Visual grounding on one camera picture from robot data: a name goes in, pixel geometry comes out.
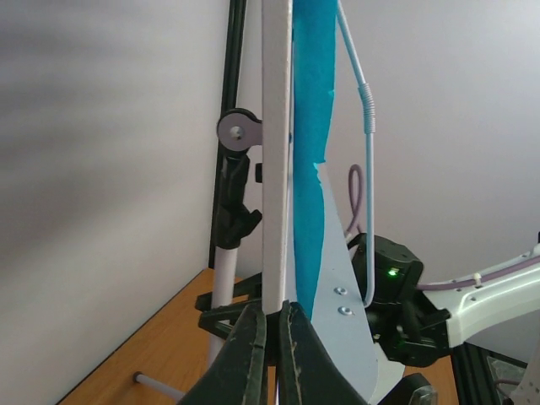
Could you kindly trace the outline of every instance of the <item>white plastic panel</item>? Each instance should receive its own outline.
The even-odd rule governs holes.
[[[367,401],[377,385],[377,353],[324,165],[320,166],[320,177],[324,189],[325,240],[311,321],[334,364]],[[289,234],[285,291],[286,299],[295,300],[293,238],[291,231]],[[335,288],[347,293],[337,294]],[[353,314],[342,315],[340,307],[349,308]]]
[[[538,257],[538,247],[509,262]],[[538,310],[539,291],[540,263],[536,263],[484,283],[479,289],[468,287],[425,294],[437,308],[446,308],[451,313],[447,325],[450,345],[455,347],[488,327]]]
[[[287,254],[292,0],[262,2],[262,309],[281,310]]]

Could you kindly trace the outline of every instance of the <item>robotic arm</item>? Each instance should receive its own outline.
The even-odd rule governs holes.
[[[353,264],[365,291],[365,242],[359,235]],[[425,367],[478,332],[540,309],[540,245],[508,262],[445,283],[418,284],[422,262],[406,247],[375,238],[375,299],[366,311],[375,341],[390,360]],[[540,404],[540,342],[516,405]]]

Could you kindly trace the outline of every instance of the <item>black clamp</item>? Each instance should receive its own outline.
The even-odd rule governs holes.
[[[218,122],[218,138],[224,158],[220,172],[213,243],[235,249],[261,222],[259,210],[250,212],[244,205],[250,169],[247,151],[262,141],[262,125],[248,110],[233,109]]]
[[[300,304],[285,301],[280,312],[265,316],[260,273],[235,284],[233,296],[246,299],[212,309],[212,293],[197,297],[199,326],[226,341],[179,404],[267,404],[271,365],[276,366],[283,405],[367,404],[336,368]],[[403,377],[379,405],[432,403],[434,397],[429,382],[415,374]]]

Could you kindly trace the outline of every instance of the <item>white pole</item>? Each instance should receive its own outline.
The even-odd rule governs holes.
[[[293,0],[262,0],[262,310],[284,301]]]
[[[238,249],[222,249],[216,247],[214,269],[212,308],[229,305],[233,300],[235,288],[236,259]],[[208,351],[208,367],[210,367],[223,347],[223,339],[210,335],[210,349]]]
[[[162,394],[171,398],[175,402],[180,401],[186,395],[184,392],[178,391],[172,386],[167,386],[163,382],[154,380],[153,378],[150,378],[144,374],[135,375],[135,381],[138,382],[139,384],[149,386],[155,389],[157,392],[161,392]]]

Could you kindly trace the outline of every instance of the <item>purple cable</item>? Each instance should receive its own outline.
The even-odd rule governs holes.
[[[358,179],[358,191],[354,195],[354,174]],[[347,233],[351,234],[353,230],[356,230],[361,234],[360,228],[360,208],[362,207],[362,169],[359,165],[352,165],[348,170],[348,201],[351,204],[351,211],[353,212],[353,218],[347,227]]]
[[[533,264],[537,264],[537,263],[540,263],[540,256],[527,259],[521,263],[513,264],[512,266],[501,268],[500,270],[497,270],[496,272],[482,275],[482,283],[486,281],[495,280],[496,278],[499,278],[499,277],[507,276],[508,274],[519,272],[520,270],[523,270],[524,268],[532,266]],[[455,283],[449,282],[449,283],[440,283],[440,284],[419,284],[417,286],[417,289],[420,289],[422,291],[445,291],[448,289],[463,289],[465,287],[472,287],[475,284],[476,284],[476,281],[471,278],[468,280],[456,281]]]

